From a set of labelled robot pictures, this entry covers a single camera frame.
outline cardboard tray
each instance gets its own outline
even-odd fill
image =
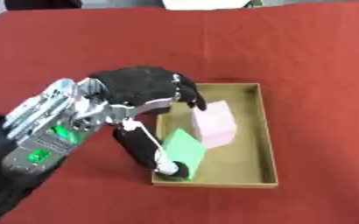
[[[199,84],[207,102],[224,100],[236,119],[234,141],[209,149],[194,178],[167,181],[152,174],[156,186],[274,187],[278,185],[271,142],[258,84]],[[161,139],[176,128],[193,134],[192,111],[185,103],[174,103],[172,111],[160,115],[157,136]]]

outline robotic arm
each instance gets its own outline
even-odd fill
[[[42,94],[0,116],[0,217],[40,186],[101,126],[141,165],[163,175],[186,177],[161,142],[134,117],[161,114],[175,101],[206,109],[193,82],[154,66],[94,73],[78,83],[55,81]]]

